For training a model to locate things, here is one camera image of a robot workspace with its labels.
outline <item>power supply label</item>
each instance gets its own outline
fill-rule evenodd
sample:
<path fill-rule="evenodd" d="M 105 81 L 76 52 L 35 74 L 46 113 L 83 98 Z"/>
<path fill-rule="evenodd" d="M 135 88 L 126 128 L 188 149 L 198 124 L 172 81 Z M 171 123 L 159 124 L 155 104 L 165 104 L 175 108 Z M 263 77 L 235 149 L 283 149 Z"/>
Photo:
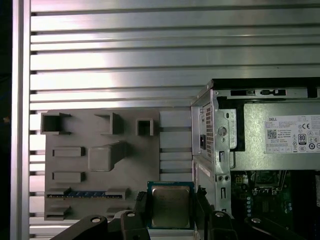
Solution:
<path fill-rule="evenodd" d="M 264 124 L 265 153 L 320 153 L 320 115 L 270 116 Z"/>

